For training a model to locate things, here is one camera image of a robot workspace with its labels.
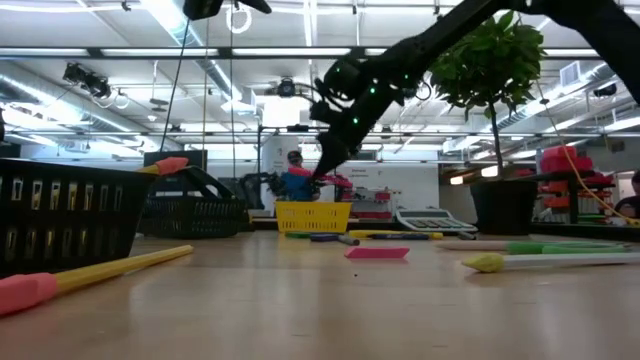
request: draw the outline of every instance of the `plant pot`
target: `plant pot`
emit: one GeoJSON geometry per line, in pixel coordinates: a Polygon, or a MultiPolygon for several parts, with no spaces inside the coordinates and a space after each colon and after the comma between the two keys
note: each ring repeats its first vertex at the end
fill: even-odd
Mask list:
{"type": "Polygon", "coordinates": [[[535,181],[501,180],[471,185],[476,227],[483,234],[527,235],[538,194],[535,181]]]}

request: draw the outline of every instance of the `black plastic basket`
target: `black plastic basket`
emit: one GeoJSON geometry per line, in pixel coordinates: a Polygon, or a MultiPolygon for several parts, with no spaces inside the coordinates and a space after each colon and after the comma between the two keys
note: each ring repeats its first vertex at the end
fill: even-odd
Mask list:
{"type": "Polygon", "coordinates": [[[180,195],[152,194],[139,232],[162,238],[212,239],[250,230],[246,203],[204,170],[190,166],[172,176],[180,178],[179,183],[189,184],[189,188],[195,187],[202,196],[189,195],[186,189],[180,195]]]}
{"type": "Polygon", "coordinates": [[[129,256],[155,176],[0,159],[0,274],[129,256]]]}

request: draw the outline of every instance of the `green leaves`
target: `green leaves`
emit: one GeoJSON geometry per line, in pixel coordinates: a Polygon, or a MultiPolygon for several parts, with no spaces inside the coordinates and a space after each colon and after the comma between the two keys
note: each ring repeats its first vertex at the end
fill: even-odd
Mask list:
{"type": "Polygon", "coordinates": [[[510,111],[535,100],[529,92],[540,77],[540,61],[546,55],[539,31],[514,22],[514,13],[489,18],[441,55],[429,68],[431,82],[451,108],[465,110],[504,103],[510,111]]]}
{"type": "Polygon", "coordinates": [[[507,30],[511,22],[513,21],[513,11],[509,11],[508,13],[502,15],[500,20],[498,21],[498,27],[502,29],[502,31],[507,30]]]}

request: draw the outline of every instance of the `yellow basket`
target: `yellow basket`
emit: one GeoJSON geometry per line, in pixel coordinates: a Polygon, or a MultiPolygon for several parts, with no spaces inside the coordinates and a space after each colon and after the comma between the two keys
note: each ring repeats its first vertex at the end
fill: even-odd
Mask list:
{"type": "Polygon", "coordinates": [[[344,233],[350,213],[351,203],[276,201],[280,232],[344,233]]]}

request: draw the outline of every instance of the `black robotic arm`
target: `black robotic arm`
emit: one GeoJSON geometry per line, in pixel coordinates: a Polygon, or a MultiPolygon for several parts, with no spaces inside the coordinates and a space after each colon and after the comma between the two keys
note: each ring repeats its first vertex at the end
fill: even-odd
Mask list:
{"type": "Polygon", "coordinates": [[[344,163],[403,91],[416,88],[437,57],[498,10],[544,14],[578,31],[625,82],[640,102],[640,72],[627,51],[640,49],[640,27],[613,0],[465,0],[425,32],[396,43],[380,56],[360,62],[351,55],[337,60],[315,85],[323,100],[311,107],[314,120],[329,124],[318,136],[322,157],[314,177],[344,163]],[[324,101],[353,101],[341,111],[324,101]]]}

